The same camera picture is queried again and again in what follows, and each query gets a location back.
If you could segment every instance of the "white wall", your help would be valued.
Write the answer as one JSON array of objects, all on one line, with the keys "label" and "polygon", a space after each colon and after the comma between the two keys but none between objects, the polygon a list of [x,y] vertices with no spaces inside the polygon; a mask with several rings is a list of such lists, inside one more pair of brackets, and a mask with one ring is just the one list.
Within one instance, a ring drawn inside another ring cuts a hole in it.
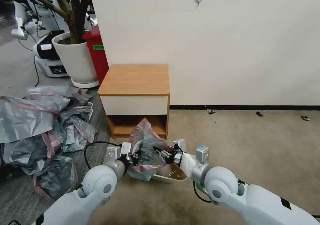
[{"label": "white wall", "polygon": [[109,64],[167,63],[171,104],[320,105],[320,0],[93,0]]}]

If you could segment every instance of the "black baseboard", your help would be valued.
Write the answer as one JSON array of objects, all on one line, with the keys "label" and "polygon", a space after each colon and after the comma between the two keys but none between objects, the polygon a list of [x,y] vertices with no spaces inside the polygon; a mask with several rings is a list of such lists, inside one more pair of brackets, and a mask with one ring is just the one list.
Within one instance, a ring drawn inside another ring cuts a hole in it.
[{"label": "black baseboard", "polygon": [[170,105],[172,110],[292,110],[320,111],[320,106],[265,106],[265,105]]}]

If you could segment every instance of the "white plant pot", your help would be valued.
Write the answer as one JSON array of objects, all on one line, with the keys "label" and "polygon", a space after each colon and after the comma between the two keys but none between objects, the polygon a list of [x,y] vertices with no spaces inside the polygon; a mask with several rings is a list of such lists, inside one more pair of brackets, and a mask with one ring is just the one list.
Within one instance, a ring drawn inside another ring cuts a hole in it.
[{"label": "white plant pot", "polygon": [[62,33],[52,39],[52,44],[59,55],[64,68],[71,77],[73,85],[91,88],[99,85],[87,42],[80,44],[59,44],[62,39],[70,37],[70,32]]}]

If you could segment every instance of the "green label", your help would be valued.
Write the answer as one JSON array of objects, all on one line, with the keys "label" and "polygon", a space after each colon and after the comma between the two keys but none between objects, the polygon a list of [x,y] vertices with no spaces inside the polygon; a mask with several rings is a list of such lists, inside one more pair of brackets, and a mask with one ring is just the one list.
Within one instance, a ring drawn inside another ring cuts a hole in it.
[{"label": "green label", "polygon": [[104,51],[103,45],[92,45],[93,50],[102,50]]}]

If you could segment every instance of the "white drawer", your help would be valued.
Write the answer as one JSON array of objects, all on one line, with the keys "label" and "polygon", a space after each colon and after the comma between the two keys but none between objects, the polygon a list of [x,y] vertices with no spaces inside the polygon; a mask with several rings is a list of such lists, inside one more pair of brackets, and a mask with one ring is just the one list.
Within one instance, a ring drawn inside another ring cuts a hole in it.
[{"label": "white drawer", "polygon": [[168,96],[100,96],[106,115],[164,115]]}]

